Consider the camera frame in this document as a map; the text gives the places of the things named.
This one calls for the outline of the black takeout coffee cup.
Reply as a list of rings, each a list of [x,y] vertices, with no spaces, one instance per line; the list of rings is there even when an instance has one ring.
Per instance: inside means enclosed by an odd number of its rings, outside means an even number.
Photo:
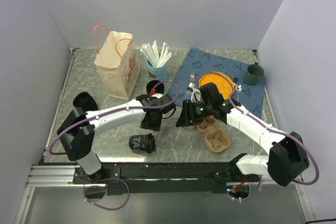
[[[143,151],[145,149],[144,135],[134,135],[129,138],[129,148]]]

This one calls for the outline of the stack of black lids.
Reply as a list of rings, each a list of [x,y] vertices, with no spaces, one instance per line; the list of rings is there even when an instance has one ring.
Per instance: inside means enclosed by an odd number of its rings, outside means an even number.
[[[88,92],[81,92],[72,102],[75,108],[82,108],[84,112],[98,110],[98,105],[94,98]]]

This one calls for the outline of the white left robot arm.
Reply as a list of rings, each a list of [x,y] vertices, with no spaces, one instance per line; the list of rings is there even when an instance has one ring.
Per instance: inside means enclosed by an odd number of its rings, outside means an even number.
[[[130,123],[139,122],[140,128],[159,131],[163,115],[175,111],[176,105],[167,94],[143,94],[122,105],[104,110],[72,110],[57,131],[65,155],[76,162],[92,183],[107,178],[98,156],[92,150],[95,137]]]

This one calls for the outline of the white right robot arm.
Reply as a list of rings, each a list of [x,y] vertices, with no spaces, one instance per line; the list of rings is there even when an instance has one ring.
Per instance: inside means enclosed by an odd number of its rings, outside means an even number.
[[[184,100],[176,127],[199,125],[205,117],[212,116],[243,132],[266,152],[235,157],[229,169],[233,180],[239,182],[252,174],[269,176],[278,185],[287,186],[309,168],[308,153],[298,134],[280,131],[254,116],[238,101],[224,99],[213,83],[199,90],[201,102]]]

